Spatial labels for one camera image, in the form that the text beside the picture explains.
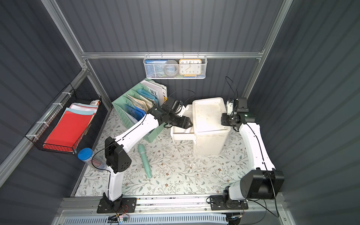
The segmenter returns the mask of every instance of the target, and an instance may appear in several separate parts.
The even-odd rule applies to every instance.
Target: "black wire basket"
[[[46,139],[49,137],[53,129],[58,124],[67,107],[70,107],[72,103],[90,104],[90,102],[93,100],[100,100],[97,112],[95,113],[92,121],[89,123],[85,131],[77,138],[77,140],[72,146],[62,146],[45,143]],[[91,148],[95,142],[95,139],[101,129],[101,126],[107,114],[107,109],[102,103],[101,96],[90,92],[72,89],[69,93],[67,93],[67,96],[61,101],[61,103],[56,104],[57,106],[55,110],[47,117],[45,121],[37,122],[42,123],[42,125],[37,131],[36,135],[26,136],[26,138],[32,141],[37,147],[37,149],[48,152],[76,154],[77,149],[79,148]]]

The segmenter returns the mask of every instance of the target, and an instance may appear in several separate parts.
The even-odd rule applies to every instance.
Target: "gray round object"
[[[178,66],[179,63],[177,61],[170,59],[165,64],[173,64],[173,65],[164,66],[164,73],[166,76],[174,77],[175,75],[179,74],[179,66]]]

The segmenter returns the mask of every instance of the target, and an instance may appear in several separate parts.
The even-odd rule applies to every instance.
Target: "white box lid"
[[[229,132],[231,127],[221,125],[221,114],[226,113],[222,98],[193,101],[193,123],[195,135]]]

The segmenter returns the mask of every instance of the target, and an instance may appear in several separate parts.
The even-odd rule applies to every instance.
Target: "gray corrugated wall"
[[[57,1],[84,51],[261,51],[281,0]]]
[[[57,1],[87,52],[261,51],[281,0]],[[89,60],[111,100],[146,77],[140,59]],[[156,80],[169,94],[196,99],[230,96],[225,76],[241,95],[255,59],[209,59],[204,80]],[[188,91],[175,97],[186,100]]]
[[[41,1],[0,1],[1,162],[80,71]]]
[[[297,224],[360,224],[360,1],[295,0],[249,98]]]
[[[90,59],[89,61],[96,74],[100,75],[99,79],[111,101],[146,77],[142,59]],[[209,59],[205,79],[155,81],[167,86],[168,95],[176,90],[194,91],[195,97],[190,98],[188,103],[195,99],[213,97],[227,100],[229,97],[233,98],[234,94],[226,83],[225,76],[229,76],[235,82],[241,95],[256,62],[256,59]],[[193,93],[184,90],[172,96],[185,101],[192,95]]]
[[[0,1],[0,162],[80,72],[56,25],[36,1]],[[0,188],[0,224],[50,224],[83,163],[32,148]]]

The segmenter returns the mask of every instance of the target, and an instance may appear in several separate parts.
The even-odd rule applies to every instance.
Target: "green cylindrical object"
[[[144,145],[143,145],[143,144],[139,144],[138,150],[139,150],[139,154],[140,154],[140,156],[141,156],[141,160],[143,161],[143,166],[144,166],[146,175],[147,175],[148,178],[150,179],[150,178],[152,177],[152,175],[151,175],[151,169],[150,169],[150,165],[149,165],[148,158],[146,157]]]

